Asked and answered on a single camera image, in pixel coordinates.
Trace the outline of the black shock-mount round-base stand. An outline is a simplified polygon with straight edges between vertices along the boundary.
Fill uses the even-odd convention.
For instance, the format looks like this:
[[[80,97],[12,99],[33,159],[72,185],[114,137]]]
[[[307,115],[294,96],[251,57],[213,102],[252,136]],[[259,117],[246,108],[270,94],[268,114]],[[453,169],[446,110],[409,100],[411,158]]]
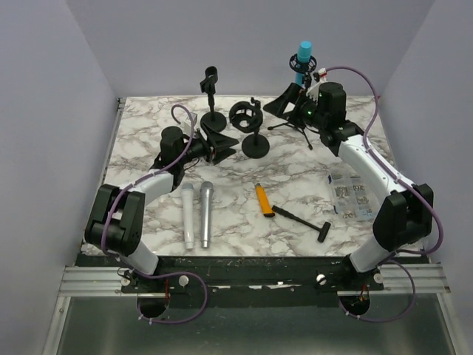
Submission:
[[[239,101],[229,111],[231,125],[240,132],[248,134],[242,141],[243,153],[252,159],[259,159],[269,152],[270,144],[259,133],[263,122],[261,102],[251,97],[250,101]]]

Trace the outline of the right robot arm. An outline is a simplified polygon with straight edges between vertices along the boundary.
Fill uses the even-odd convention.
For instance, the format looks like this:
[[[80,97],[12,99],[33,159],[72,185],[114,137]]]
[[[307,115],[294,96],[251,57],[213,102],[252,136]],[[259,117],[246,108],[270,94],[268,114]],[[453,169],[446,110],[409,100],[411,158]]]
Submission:
[[[340,271],[341,284],[355,290],[367,281],[366,272],[431,233],[433,191],[404,179],[374,152],[364,130],[347,120],[346,101],[343,86],[336,82],[324,82],[310,91],[291,84],[263,109],[288,123],[315,128],[321,142],[354,169],[378,198],[381,206],[372,237],[348,255],[347,266]]]

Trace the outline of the grey silver microphone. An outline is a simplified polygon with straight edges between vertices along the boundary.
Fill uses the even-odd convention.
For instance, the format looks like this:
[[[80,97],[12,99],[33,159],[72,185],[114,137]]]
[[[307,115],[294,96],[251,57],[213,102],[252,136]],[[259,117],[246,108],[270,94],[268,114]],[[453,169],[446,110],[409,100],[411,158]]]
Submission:
[[[210,181],[204,181],[200,187],[201,199],[201,245],[208,249],[211,239],[211,210],[214,194],[214,185]]]

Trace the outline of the white microphone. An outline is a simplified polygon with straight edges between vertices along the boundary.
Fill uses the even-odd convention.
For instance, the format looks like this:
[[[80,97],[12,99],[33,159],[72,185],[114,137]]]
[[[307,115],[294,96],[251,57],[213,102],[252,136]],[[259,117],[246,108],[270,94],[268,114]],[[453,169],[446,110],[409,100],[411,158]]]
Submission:
[[[194,249],[194,187],[191,183],[184,183],[181,187],[181,201],[183,207],[183,236],[186,250]]]

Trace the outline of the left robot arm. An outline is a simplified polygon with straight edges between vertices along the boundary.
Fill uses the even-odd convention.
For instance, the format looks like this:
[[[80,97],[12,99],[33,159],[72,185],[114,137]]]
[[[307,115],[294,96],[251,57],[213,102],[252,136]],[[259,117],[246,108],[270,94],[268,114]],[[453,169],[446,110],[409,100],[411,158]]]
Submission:
[[[147,174],[122,186],[100,186],[85,241],[138,271],[138,282],[146,291],[158,291],[164,281],[157,269],[159,257],[141,241],[145,207],[181,184],[187,163],[202,158],[217,165],[236,153],[238,143],[206,125],[189,135],[177,126],[166,127],[161,132],[160,153]]]

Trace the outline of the black clip microphone stand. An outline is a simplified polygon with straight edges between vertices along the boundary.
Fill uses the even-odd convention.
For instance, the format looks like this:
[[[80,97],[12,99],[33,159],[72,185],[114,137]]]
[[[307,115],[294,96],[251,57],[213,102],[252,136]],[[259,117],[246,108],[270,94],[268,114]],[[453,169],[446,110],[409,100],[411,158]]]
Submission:
[[[200,119],[200,126],[207,126],[215,132],[221,132],[226,128],[226,117],[215,110],[214,95],[216,93],[215,84],[218,82],[218,71],[214,66],[205,69],[205,78],[200,82],[201,93],[208,97],[209,111]]]

